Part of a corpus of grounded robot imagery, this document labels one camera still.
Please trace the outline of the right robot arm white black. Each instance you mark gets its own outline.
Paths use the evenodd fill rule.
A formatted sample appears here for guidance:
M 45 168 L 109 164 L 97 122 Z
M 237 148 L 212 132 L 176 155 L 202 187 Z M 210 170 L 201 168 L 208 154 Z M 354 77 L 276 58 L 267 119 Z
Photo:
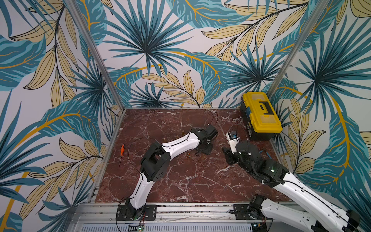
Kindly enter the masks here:
M 325 200 L 279 162 L 263 159 L 257 147 L 248 141 L 234 140 L 222 151 L 228 165 L 238 164 L 255 180 L 286 195 L 303 208 L 302 211 L 295 210 L 257 194 L 247 206 L 234 207 L 237 216 L 278 220 L 303 232 L 358 231 L 360 216 L 357 212 L 343 210 Z

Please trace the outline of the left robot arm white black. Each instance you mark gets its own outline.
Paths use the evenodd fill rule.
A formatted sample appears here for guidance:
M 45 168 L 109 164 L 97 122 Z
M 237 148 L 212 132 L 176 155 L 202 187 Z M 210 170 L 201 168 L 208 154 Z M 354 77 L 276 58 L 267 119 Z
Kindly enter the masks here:
M 141 160 L 138 183 L 132 195 L 125 201 L 126 217 L 136 220 L 142 215 L 154 183 L 165 176 L 172 159 L 194 149 L 210 155 L 213 149 L 212 141 L 217 134 L 217 129 L 209 124 L 204 129 L 192 128 L 183 137 L 168 143 L 153 142 Z

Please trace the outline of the yellow black toolbox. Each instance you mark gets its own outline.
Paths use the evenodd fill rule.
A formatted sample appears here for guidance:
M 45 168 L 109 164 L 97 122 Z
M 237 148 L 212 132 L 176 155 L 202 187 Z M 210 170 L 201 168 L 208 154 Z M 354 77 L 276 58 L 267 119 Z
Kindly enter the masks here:
M 240 111 L 250 140 L 269 141 L 283 127 L 266 93 L 247 92 L 242 95 Z

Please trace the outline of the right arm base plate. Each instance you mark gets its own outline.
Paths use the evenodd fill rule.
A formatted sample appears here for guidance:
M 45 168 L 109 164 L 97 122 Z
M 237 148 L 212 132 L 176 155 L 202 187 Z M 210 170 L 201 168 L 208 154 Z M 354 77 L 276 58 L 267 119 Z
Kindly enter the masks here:
M 263 215 L 261 207 L 249 204 L 234 204 L 232 214 L 236 220 L 265 220 L 270 219 Z

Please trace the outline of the orange handled screwdriver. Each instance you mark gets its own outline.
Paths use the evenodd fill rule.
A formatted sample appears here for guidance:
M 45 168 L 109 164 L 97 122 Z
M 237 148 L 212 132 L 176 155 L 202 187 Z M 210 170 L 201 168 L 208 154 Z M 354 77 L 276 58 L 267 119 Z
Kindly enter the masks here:
M 120 150 L 120 157 L 119 157 L 119 166 L 121 165 L 121 160 L 122 160 L 122 157 L 124 155 L 125 148 L 126 148 L 126 145 L 125 144 L 122 144 L 121 145 L 121 150 Z

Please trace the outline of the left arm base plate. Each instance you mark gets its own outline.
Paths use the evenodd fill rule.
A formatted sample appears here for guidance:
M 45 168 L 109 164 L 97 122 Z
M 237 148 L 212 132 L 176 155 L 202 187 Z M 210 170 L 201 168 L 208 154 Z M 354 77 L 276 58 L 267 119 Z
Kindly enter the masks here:
M 117 221 L 154 221 L 157 215 L 157 205 L 144 205 L 134 209 L 131 205 L 119 205 L 116 213 Z

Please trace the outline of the aluminium frame rail front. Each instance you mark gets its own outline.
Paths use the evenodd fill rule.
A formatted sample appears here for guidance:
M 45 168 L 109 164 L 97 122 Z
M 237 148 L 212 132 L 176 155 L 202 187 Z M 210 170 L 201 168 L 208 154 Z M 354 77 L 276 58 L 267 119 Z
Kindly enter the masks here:
M 154 203 L 145 219 L 118 219 L 117 204 L 83 204 L 69 232 L 309 232 L 316 219 L 295 203 L 268 204 L 268 216 L 251 219 L 232 213 L 235 203 Z

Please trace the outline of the aluminium corner post left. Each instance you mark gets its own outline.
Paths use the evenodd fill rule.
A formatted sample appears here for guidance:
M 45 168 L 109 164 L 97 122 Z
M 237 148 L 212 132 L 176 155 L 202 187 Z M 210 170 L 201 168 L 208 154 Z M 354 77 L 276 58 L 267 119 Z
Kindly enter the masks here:
M 66 0 L 65 1 L 67 7 L 70 10 L 72 18 L 75 20 L 75 23 L 80 30 L 88 49 L 91 51 L 92 57 L 94 58 L 100 72 L 102 73 L 102 76 L 108 86 L 108 89 L 111 91 L 113 95 L 113 99 L 118 105 L 121 112 L 124 112 L 125 107 L 122 104 L 121 98 L 119 97 L 117 90 L 114 86 L 114 83 L 110 77 L 110 74 L 108 73 L 108 70 L 99 54 L 98 48 L 93 40 L 93 37 L 88 29 L 88 25 L 85 23 L 85 20 L 83 18 L 83 15 L 81 11 L 78 8 L 78 5 L 76 1 L 73 0 Z

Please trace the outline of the aluminium corner post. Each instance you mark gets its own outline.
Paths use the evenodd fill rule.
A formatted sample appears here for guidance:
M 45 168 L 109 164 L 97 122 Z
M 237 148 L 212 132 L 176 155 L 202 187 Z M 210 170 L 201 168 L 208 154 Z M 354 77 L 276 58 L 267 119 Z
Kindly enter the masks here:
M 102 73 L 102 76 L 108 86 L 108 89 L 111 91 L 113 95 L 113 99 L 118 105 L 121 112 L 124 112 L 125 107 L 122 104 L 121 98 L 119 97 L 117 90 L 114 86 L 114 83 L 110 77 L 110 74 L 108 73 L 108 70 L 99 54 L 98 48 L 93 40 L 93 37 L 88 29 L 88 25 L 85 23 L 85 20 L 83 18 L 83 15 L 81 11 L 78 8 L 78 5 L 76 1 L 73 0 L 66 0 L 65 1 L 67 7 L 70 10 L 72 18 L 75 20 L 75 23 L 80 30 L 88 49 L 91 51 L 92 57 L 94 58 L 100 72 Z
M 278 88 L 278 85 L 280 84 L 280 82 L 282 81 L 284 77 L 284 74 L 287 72 L 287 69 L 289 68 L 292 60 L 295 58 L 296 54 L 299 52 L 304 42 L 306 41 L 308 36 L 311 34 L 311 31 L 316 26 L 318 19 L 320 18 L 322 12 L 324 11 L 325 7 L 327 6 L 329 2 L 330 0 L 319 1 L 313 10 L 313 13 L 308 17 L 308 22 L 304 25 L 303 31 L 297 37 L 297 40 L 295 44 L 293 45 L 293 48 L 289 52 L 277 76 L 272 81 L 271 86 L 269 90 L 267 91 L 267 96 L 269 98 L 271 98 L 273 94 L 275 93 L 276 89 Z

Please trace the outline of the aluminium corner post right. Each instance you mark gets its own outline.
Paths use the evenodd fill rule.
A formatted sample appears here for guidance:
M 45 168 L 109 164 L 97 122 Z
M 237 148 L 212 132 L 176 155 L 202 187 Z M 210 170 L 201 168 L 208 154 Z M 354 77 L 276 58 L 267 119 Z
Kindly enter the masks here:
M 330 0 L 319 1 L 313 10 L 313 13 L 308 17 L 308 22 L 304 25 L 303 31 L 297 37 L 297 40 L 295 44 L 293 45 L 293 48 L 289 52 L 277 76 L 272 81 L 271 86 L 269 90 L 267 91 L 267 96 L 269 98 L 271 98 L 273 94 L 275 93 L 276 89 L 278 88 L 278 85 L 280 84 L 280 82 L 282 81 L 284 77 L 284 74 L 287 72 L 287 69 L 289 68 L 292 60 L 295 58 L 296 54 L 299 52 L 304 42 L 306 41 L 308 36 L 311 34 L 311 31 L 316 26 L 318 19 L 320 18 L 322 12 L 324 11 L 325 7 L 327 6 L 329 2 Z

